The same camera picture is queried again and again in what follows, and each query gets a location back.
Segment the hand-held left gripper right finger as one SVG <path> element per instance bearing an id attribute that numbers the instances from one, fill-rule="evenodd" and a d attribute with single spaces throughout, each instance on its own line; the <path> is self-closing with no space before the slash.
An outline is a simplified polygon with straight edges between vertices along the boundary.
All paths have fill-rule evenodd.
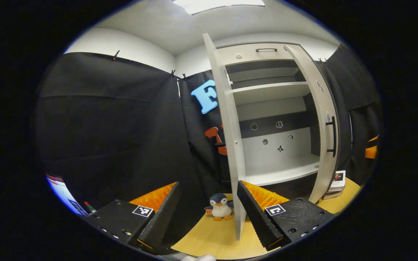
<path id="1" fill-rule="evenodd" d="M 267 251 L 298 241 L 335 217 L 304 197 L 287 199 L 246 181 L 238 182 L 237 196 Z"/>

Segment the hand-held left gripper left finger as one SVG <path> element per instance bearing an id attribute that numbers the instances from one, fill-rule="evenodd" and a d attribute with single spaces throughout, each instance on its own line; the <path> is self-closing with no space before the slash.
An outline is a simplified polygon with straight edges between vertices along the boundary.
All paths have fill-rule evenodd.
<path id="1" fill-rule="evenodd" d="M 86 222 L 104 235 L 141 250 L 158 250 L 180 199 L 180 183 L 131 200 L 113 200 L 92 211 Z"/>

